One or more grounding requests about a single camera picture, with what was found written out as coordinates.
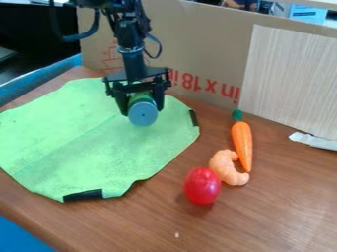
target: green towel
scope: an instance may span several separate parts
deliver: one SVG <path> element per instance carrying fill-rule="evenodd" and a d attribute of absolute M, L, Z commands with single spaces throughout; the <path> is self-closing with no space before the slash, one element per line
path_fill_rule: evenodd
<path fill-rule="evenodd" d="M 71 81 L 0 114 L 0 167 L 60 202 L 118 197 L 197 139 L 191 114 L 167 96 L 155 124 L 137 127 L 106 97 L 101 79 Z"/>

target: carrot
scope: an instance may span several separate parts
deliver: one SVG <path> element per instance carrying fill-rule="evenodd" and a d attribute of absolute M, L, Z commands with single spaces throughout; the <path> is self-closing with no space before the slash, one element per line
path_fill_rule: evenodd
<path fill-rule="evenodd" d="M 232 114 L 236 122 L 232 126 L 232 139 L 243 168 L 249 172 L 252 164 L 252 135 L 250 126 L 242 122 L 242 111 L 235 110 Z"/>

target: wooden table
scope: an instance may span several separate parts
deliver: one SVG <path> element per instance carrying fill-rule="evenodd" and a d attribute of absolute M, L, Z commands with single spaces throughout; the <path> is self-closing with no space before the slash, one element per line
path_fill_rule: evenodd
<path fill-rule="evenodd" d="M 1 109 L 100 75 L 75 68 Z M 291 142 L 294 129 L 245 116 L 255 145 L 250 182 L 223 185 L 212 206 L 192 205 L 182 194 L 184 176 L 232 148 L 232 121 L 227 111 L 180 99 L 196 110 L 200 138 L 125 196 L 61 204 L 0 171 L 0 214 L 59 251 L 337 251 L 336 153 Z"/>

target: wooden board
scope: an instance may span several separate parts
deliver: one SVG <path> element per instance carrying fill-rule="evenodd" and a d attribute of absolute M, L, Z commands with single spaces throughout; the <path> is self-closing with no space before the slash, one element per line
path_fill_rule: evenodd
<path fill-rule="evenodd" d="M 337 140 L 337 40 L 255 26 L 239 107 Z"/>
<path fill-rule="evenodd" d="M 72 69 L 1 109 L 69 80 L 97 76 Z M 57 251 L 336 250 L 334 153 L 289 141 L 292 128 L 245 116 L 254 134 L 251 181 L 241 188 L 223 185 L 214 205 L 192 205 L 182 193 L 183 179 L 192 167 L 207 165 L 215 151 L 232 147 L 233 122 L 227 111 L 178 98 L 196 110 L 201 136 L 151 179 L 136 182 L 120 198 L 61 204 L 28 192 L 0 170 L 0 215 Z"/>

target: red tomato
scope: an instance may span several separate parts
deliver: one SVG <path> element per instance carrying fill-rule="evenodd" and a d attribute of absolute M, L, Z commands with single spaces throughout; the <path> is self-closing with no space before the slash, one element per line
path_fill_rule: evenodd
<path fill-rule="evenodd" d="M 199 205 L 211 204 L 220 194 L 221 180 L 209 168 L 194 168 L 185 178 L 184 190 L 191 202 Z"/>

